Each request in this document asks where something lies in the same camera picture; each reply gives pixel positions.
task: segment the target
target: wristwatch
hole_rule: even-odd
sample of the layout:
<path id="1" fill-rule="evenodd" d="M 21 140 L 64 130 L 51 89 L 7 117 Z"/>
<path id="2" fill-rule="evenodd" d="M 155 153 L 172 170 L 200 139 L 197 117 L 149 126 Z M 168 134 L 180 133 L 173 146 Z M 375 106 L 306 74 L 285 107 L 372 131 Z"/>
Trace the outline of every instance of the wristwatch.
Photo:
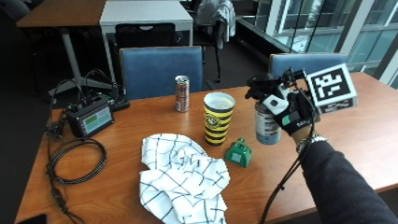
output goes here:
<path id="1" fill-rule="evenodd" d="M 302 139 L 302 140 L 297 143 L 297 146 L 296 146 L 296 151 L 297 151 L 297 153 L 300 154 L 301 151 L 302 151 L 302 149 L 304 149 L 305 147 L 309 147 L 312 143 L 314 143 L 314 142 L 322 142 L 322 141 L 328 142 L 328 138 L 324 137 L 324 135 L 321 135 L 321 134 L 313 134 L 313 136 L 312 136 L 310 139 L 309 139 L 309 138 Z"/>

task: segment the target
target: yellow cup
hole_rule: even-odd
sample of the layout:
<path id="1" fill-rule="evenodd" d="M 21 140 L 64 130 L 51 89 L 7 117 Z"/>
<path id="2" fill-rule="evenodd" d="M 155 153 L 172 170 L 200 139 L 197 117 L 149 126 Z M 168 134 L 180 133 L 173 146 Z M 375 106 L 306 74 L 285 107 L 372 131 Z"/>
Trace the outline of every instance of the yellow cup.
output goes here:
<path id="1" fill-rule="evenodd" d="M 204 97 L 205 140 L 212 146 L 222 145 L 232 120 L 236 99 L 214 91 Z"/>

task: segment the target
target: wooden surface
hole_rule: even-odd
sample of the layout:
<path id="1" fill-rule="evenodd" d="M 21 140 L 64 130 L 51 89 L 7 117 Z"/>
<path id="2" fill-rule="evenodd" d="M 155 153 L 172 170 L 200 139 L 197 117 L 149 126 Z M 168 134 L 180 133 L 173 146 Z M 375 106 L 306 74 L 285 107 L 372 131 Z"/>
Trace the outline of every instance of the wooden surface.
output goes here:
<path id="1" fill-rule="evenodd" d="M 105 0 L 47 0 L 16 22 L 17 27 L 100 25 Z"/>
<path id="2" fill-rule="evenodd" d="M 358 106 L 324 115 L 316 129 L 346 154 L 372 187 L 383 191 L 397 188 L 398 183 L 398 92 L 365 74 L 352 77 Z M 249 167 L 226 161 L 232 180 L 221 195 L 229 207 L 226 222 L 257 224 L 269 195 L 294 161 L 294 141 L 282 134 L 276 145 L 261 145 L 256 140 L 254 100 L 244 98 L 248 88 L 221 91 L 237 100 L 226 142 L 221 147 L 209 147 L 204 141 L 202 98 L 206 92 L 190 94 L 190 109 L 185 113 L 174 110 L 174 96 L 132 101 L 128 109 L 115 113 L 115 124 L 93 137 L 107 148 L 104 169 L 87 182 L 64 189 L 60 187 L 69 211 L 87 223 L 161 223 L 140 203 L 140 171 L 147 170 L 141 163 L 141 144 L 151 134 L 178 133 L 190 137 L 214 158 L 224 157 L 228 146 L 240 137 L 246 139 L 253 151 Z M 96 148 L 71 151 L 57 165 L 57 174 L 80 177 L 96 165 L 99 157 Z M 68 223 L 49 196 L 47 162 L 44 136 L 16 220 L 47 213 L 49 223 Z M 314 210 L 301 170 L 285 187 L 274 199 L 268 217 L 272 222 Z"/>

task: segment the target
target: crumpled white cloth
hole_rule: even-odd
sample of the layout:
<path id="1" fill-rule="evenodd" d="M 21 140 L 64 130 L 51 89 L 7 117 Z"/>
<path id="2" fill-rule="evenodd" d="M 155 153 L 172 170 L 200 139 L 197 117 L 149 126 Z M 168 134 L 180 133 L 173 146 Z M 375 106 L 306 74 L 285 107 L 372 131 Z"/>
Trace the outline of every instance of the crumpled white cloth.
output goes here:
<path id="1" fill-rule="evenodd" d="M 160 133 L 143 139 L 143 163 L 141 204 L 164 223 L 226 223 L 224 160 L 208 157 L 186 136 Z"/>

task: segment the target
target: cup logo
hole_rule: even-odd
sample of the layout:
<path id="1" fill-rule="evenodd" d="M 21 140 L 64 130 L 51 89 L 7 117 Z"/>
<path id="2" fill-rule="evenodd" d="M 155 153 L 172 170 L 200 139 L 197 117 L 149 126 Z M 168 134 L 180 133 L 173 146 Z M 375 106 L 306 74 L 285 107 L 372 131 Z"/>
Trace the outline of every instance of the cup logo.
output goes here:
<path id="1" fill-rule="evenodd" d="M 209 113 L 205 114 L 205 118 L 206 118 L 206 126 L 210 129 L 216 129 L 217 127 L 220 127 L 221 124 L 220 118 L 217 118 L 214 115 Z"/>

